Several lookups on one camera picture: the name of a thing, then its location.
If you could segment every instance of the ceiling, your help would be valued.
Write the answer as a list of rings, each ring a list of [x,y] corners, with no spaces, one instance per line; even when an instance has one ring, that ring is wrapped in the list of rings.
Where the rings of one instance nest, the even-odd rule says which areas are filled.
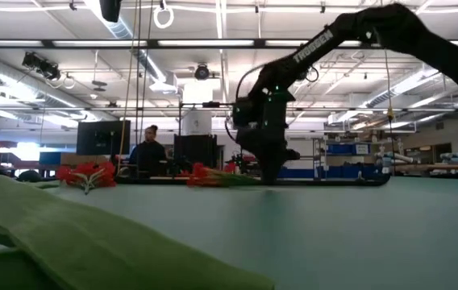
[[[134,9],[136,1],[124,0],[121,18],[130,30],[135,31],[135,35],[140,35],[141,39],[310,39],[318,34],[324,25],[333,22],[339,16],[338,11],[359,10],[391,2],[393,1],[326,0],[327,12],[321,14],[312,11],[320,9],[320,2],[312,0],[167,1],[166,4],[173,9],[174,20],[171,26],[160,29],[152,19],[153,9],[147,8],[141,10],[139,26],[135,25],[139,22],[138,10]],[[457,0],[397,2],[410,6],[414,10],[424,8],[419,11],[418,16],[431,31],[446,39],[458,39]],[[222,6],[220,11],[225,11],[219,16],[215,13],[218,3]],[[261,9],[258,14],[253,12],[256,3]],[[90,9],[85,9],[84,2],[76,0],[75,5],[79,9],[75,11],[67,8],[68,4],[69,1],[66,0],[0,0],[0,39],[113,39],[113,35],[102,25],[98,17]],[[142,6],[152,4],[158,6],[159,1],[142,1]],[[22,9],[39,10],[11,11]],[[443,10],[454,12],[435,13]],[[166,13],[161,13],[159,20],[167,21]],[[12,68],[21,73],[23,80],[20,82],[35,79],[39,81],[37,89],[40,92],[53,90],[44,84],[41,76],[35,72],[29,72],[21,65],[26,51],[1,48],[0,63],[6,64],[8,67],[5,69],[7,70]],[[149,76],[136,77],[138,64],[129,51],[99,50],[96,64],[95,51],[52,49],[31,51],[58,63],[63,75],[68,73],[76,81],[72,89],[66,89],[65,85],[62,85],[56,90],[66,100],[76,103],[77,106],[105,107],[110,102],[116,102],[117,106],[123,107],[126,104],[125,100],[128,100],[127,105],[134,107],[136,103],[141,106],[144,98],[145,108],[157,108],[145,111],[144,116],[178,116],[176,110],[168,108],[159,111],[158,109],[159,107],[177,106],[180,95],[152,92],[149,89],[152,83]],[[214,80],[209,80],[210,85],[214,88],[214,99],[222,101],[225,97],[227,102],[231,102],[235,99],[238,81],[245,72],[258,64],[275,60],[292,52],[293,50],[285,49],[226,49],[222,52],[218,49],[159,49],[148,51],[148,55],[160,70],[175,73],[180,87],[194,81],[193,70],[198,64],[207,64],[209,70],[217,75]],[[412,56],[388,51],[385,58],[385,52],[382,50],[366,49],[334,50],[315,64],[315,67],[319,71],[317,82],[313,84],[302,82],[290,88],[297,98],[296,102],[290,104],[291,106],[357,107],[363,101],[374,97],[375,93],[387,89],[389,82],[394,86],[421,69],[429,69],[423,67],[423,63]],[[223,94],[222,78],[218,76],[227,79],[227,96]],[[240,95],[244,95],[252,87],[256,76],[252,74],[245,80]],[[57,87],[63,79],[64,77],[58,82],[52,82],[52,85]],[[93,91],[95,88],[95,85],[91,83],[93,79],[106,82],[108,84],[106,91],[101,93]],[[97,94],[98,97],[93,99],[92,93]],[[409,107],[438,94],[442,96],[428,102],[425,106],[453,107],[453,104],[458,103],[457,87],[451,80],[437,76],[413,89],[408,89],[400,97],[394,97],[393,106]],[[24,106],[33,106],[33,104],[24,104]],[[386,106],[386,101],[377,105],[379,108]],[[21,114],[15,110],[11,113]],[[301,116],[299,114],[289,112],[289,116],[295,120],[306,117],[327,117],[331,112],[305,112]],[[123,112],[106,112],[100,118],[104,118],[105,115],[120,118]],[[134,111],[127,112],[127,116],[134,115]],[[429,113],[410,115],[400,113],[396,118],[413,122],[432,115]],[[349,128],[369,122],[365,126],[367,128],[381,126],[386,121],[386,116],[380,111],[374,114],[355,114],[347,120],[350,120]]]

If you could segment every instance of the robotic arm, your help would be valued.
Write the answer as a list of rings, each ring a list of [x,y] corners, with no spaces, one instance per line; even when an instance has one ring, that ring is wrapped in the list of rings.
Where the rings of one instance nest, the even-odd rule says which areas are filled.
[[[299,157],[297,152],[286,149],[286,104],[295,100],[288,88],[314,62],[346,40],[380,44],[415,56],[458,84],[458,46],[428,31],[417,15],[403,5],[341,14],[293,54],[266,64],[247,97],[236,96],[235,141],[256,156],[266,184],[274,183],[286,160]]]

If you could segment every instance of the person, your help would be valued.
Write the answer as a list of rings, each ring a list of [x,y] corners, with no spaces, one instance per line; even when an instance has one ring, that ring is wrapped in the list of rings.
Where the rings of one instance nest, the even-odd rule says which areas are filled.
[[[156,176],[163,172],[163,162],[167,160],[166,152],[156,141],[157,126],[152,125],[145,129],[145,141],[132,151],[129,164],[138,165],[140,172],[147,172],[148,176]]]

